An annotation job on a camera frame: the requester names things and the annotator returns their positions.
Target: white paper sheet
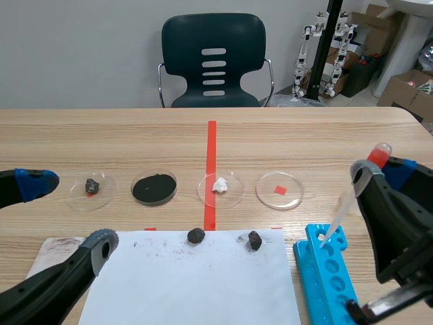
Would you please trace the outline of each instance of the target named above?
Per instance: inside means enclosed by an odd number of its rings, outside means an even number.
[[[119,232],[79,325],[300,325],[282,230]]]

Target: chair metal leg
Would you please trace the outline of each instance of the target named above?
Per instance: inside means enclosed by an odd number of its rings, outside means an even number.
[[[266,100],[266,102],[263,105],[263,107],[266,107],[266,105],[269,103],[269,100],[271,99],[271,97],[273,95],[273,88],[274,88],[272,63],[271,63],[271,61],[269,59],[265,59],[265,61],[268,62],[268,65],[269,65],[269,74],[271,75],[271,93],[269,94],[269,97]]]
[[[165,108],[164,98],[162,98],[162,86],[161,86],[161,68],[165,66],[164,63],[158,65],[158,91],[160,92],[160,101],[163,108]]]

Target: black substance in petri dish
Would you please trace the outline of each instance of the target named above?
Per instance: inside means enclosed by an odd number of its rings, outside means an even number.
[[[176,181],[167,174],[156,174],[140,179],[133,188],[133,196],[143,204],[159,205],[176,190]]]

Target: gray wall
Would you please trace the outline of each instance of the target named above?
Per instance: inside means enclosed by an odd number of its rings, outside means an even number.
[[[3,0],[0,1],[0,108],[160,107],[156,67],[164,22],[203,12],[256,14],[267,29],[276,91],[292,83],[305,24],[326,0]],[[346,0],[348,11],[363,3]],[[311,47],[310,58],[315,47]],[[186,84],[164,74],[170,104]],[[242,87],[269,92],[266,68]]]

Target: red paper square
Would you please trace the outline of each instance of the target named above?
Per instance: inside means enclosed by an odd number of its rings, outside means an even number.
[[[277,193],[279,195],[286,195],[287,192],[287,188],[284,188],[280,185],[277,185],[277,187],[274,189],[273,191],[274,193]]]

